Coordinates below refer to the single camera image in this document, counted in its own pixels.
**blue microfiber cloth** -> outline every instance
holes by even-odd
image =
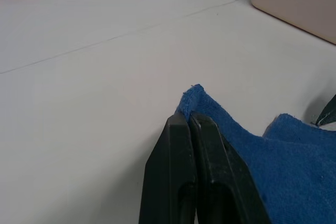
[[[273,224],[336,223],[336,132],[279,115],[263,137],[242,128],[201,85],[177,107],[210,116],[246,162]]]

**table surface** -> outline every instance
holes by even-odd
[[[336,93],[336,47],[250,0],[0,7],[0,223],[137,223],[145,162],[193,84],[257,135]]]

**white table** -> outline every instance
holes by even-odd
[[[258,135],[336,93],[336,47],[249,0],[0,0],[0,22],[0,223],[137,223],[192,84]]]

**white surface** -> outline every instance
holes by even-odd
[[[137,23],[135,7],[119,9],[108,0],[89,0],[90,6],[86,0],[0,0],[0,15],[8,17],[0,35],[11,45],[19,41],[1,46],[2,71],[19,69],[0,74],[0,223],[137,223],[144,164],[192,84],[201,83],[259,135],[279,113],[304,118],[321,93],[326,99],[336,93],[336,47],[249,0],[202,12],[218,2],[176,0],[167,16],[163,3],[156,13],[147,9],[160,1],[131,1],[143,18]],[[95,5],[98,10],[90,8]],[[198,13],[188,15],[190,6]],[[8,36],[25,7],[62,15],[51,13],[59,23],[45,18],[45,27],[30,17],[21,22],[22,33]],[[106,23],[108,8],[125,18]],[[83,9],[88,16],[72,23]],[[161,24],[131,32],[152,20]],[[29,28],[41,43],[28,36]],[[122,33],[128,34],[106,41]],[[93,37],[103,42],[22,67],[87,46]]]

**blue cloth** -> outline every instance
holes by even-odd
[[[201,85],[177,107],[210,116],[246,162],[273,224],[336,223],[336,132],[279,115],[263,137],[250,134]]]

